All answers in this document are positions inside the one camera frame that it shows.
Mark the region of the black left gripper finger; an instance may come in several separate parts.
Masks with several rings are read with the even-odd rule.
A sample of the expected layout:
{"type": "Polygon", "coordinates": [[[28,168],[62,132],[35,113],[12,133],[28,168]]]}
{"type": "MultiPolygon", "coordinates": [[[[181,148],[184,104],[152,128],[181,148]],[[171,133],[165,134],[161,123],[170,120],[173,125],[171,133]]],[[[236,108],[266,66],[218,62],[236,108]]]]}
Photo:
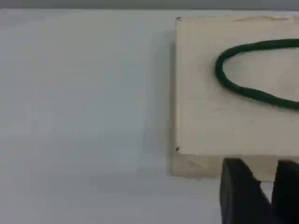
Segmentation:
{"type": "Polygon", "coordinates": [[[279,160],[273,184],[272,209],[285,224],[299,222],[299,164],[279,160]]]}
{"type": "Polygon", "coordinates": [[[260,182],[239,158],[225,158],[220,183],[221,222],[223,224],[270,224],[271,204],[260,182]]]}

